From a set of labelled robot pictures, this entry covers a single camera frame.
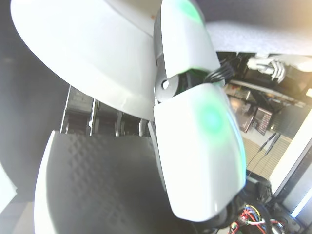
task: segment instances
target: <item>dark wall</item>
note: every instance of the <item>dark wall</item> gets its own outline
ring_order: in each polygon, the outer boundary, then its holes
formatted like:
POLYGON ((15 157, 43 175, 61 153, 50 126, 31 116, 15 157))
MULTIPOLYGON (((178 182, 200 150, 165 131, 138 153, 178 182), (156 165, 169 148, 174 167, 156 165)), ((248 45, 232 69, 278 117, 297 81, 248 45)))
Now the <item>dark wall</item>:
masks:
POLYGON ((68 84, 19 37, 10 0, 0 1, 0 162, 17 186, 12 201, 33 201, 46 142, 58 130, 68 84))

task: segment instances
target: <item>textured rubber surface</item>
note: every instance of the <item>textured rubber surface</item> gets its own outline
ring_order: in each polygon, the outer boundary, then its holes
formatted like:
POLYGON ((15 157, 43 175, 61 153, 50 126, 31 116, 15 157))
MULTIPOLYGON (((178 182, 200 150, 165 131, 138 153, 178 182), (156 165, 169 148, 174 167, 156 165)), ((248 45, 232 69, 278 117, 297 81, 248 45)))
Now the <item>textured rubber surface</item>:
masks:
POLYGON ((149 138, 56 133, 47 202, 58 234, 186 234, 171 211, 149 138))

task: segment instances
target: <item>round hole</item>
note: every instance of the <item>round hole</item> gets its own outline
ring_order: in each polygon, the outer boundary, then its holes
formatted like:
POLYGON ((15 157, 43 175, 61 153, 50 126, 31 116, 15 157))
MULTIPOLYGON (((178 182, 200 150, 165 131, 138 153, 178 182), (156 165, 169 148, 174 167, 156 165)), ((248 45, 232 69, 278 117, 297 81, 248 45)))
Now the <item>round hole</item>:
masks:
POLYGON ((169 81, 168 80, 164 80, 161 84, 162 89, 166 90, 169 86, 169 81))

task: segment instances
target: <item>green light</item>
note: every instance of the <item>green light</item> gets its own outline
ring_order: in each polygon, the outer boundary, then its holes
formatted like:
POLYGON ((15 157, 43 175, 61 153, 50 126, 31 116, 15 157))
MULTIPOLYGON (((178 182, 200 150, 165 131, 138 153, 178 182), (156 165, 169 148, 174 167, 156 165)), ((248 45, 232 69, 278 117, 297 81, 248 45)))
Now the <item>green light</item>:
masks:
POLYGON ((198 23, 202 23, 202 18, 196 9, 196 7, 188 0, 182 0, 180 3, 181 10, 188 15, 190 18, 194 19, 198 23))
POLYGON ((201 111, 201 124, 207 133, 219 133, 223 126, 223 118, 220 111, 214 107, 209 106, 201 111))

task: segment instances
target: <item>yellow wire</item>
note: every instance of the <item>yellow wire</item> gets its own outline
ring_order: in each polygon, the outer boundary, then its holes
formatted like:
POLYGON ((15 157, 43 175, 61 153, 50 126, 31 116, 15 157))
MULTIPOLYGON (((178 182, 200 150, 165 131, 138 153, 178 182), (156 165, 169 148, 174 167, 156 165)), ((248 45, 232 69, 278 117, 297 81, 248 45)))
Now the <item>yellow wire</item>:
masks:
POLYGON ((259 218, 261 217, 261 215, 260 215, 259 211, 258 211, 258 210, 257 210, 254 206, 251 206, 251 205, 246 205, 246 206, 250 206, 251 208, 253 208, 253 209, 257 212, 257 214, 258 214, 259 218))

